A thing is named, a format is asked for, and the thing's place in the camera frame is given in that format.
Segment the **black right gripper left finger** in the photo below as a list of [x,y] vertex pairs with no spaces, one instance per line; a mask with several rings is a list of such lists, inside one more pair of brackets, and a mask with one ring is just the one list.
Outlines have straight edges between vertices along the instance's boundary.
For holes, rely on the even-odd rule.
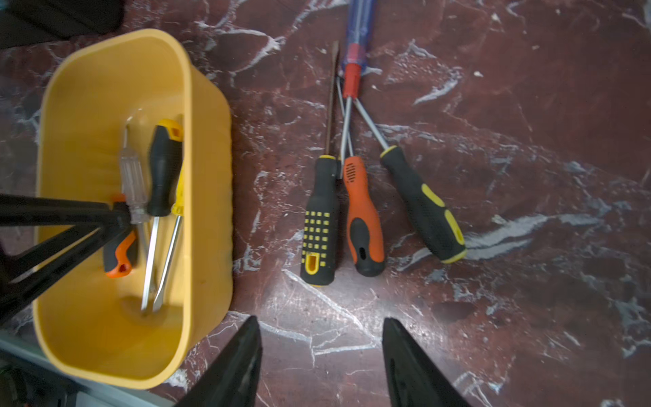
[[251,315],[176,406],[255,405],[262,358],[259,322]]

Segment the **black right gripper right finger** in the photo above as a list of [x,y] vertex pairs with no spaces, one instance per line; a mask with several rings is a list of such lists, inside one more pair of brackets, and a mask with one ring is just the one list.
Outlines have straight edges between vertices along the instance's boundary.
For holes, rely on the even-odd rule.
[[392,406],[470,406],[395,318],[383,322],[382,350]]

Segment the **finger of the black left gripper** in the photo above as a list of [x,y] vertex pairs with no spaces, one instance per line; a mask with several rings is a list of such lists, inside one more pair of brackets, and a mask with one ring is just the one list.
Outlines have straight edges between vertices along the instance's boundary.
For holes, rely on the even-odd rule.
[[123,203],[3,194],[2,227],[64,227],[20,254],[1,251],[1,322],[5,324],[68,272],[129,230]]

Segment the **yellow plastic storage box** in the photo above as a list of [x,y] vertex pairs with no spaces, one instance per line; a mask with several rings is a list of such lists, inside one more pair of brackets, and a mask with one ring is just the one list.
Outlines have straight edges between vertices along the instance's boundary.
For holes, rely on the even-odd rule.
[[232,119],[223,93],[160,30],[81,49],[54,72],[40,121],[37,193],[109,203],[128,137],[142,158],[154,127],[184,132],[185,214],[160,311],[141,312],[145,269],[110,278],[94,254],[33,304],[38,342],[62,372],[149,389],[179,368],[232,301]]

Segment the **yellow handle screwdriver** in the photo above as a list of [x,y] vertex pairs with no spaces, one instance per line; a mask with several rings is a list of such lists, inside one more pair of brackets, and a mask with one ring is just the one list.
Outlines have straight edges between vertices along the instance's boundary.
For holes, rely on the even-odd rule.
[[176,222],[174,225],[174,230],[172,232],[170,244],[167,250],[167,254],[164,262],[164,269],[160,280],[160,285],[154,298],[152,312],[160,311],[164,303],[164,295],[169,280],[169,276],[171,273],[172,261],[174,259],[174,254],[176,252],[176,246],[179,242],[179,235],[181,234],[181,224],[183,221],[184,205],[185,205],[184,184],[185,184],[184,172],[181,171],[178,178],[177,187],[176,187],[176,200],[174,205],[171,208],[171,213],[176,217]]

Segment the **black yellow-capped screwdriver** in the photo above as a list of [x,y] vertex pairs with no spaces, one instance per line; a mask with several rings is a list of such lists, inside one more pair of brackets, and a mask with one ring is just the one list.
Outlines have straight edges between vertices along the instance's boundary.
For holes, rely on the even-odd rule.
[[154,129],[154,138],[149,149],[149,169],[152,190],[147,204],[147,213],[154,217],[149,251],[145,269],[141,311],[149,307],[151,288],[154,284],[154,264],[159,232],[159,222],[171,213],[173,182],[177,180],[182,165],[183,130],[175,120],[160,120]]

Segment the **small orange grey screwdriver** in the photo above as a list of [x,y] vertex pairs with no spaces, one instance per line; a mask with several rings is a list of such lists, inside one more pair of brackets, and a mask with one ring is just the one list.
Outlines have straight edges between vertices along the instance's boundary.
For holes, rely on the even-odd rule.
[[137,265],[137,233],[131,220],[120,227],[120,233],[103,247],[103,269],[108,278],[128,276]]

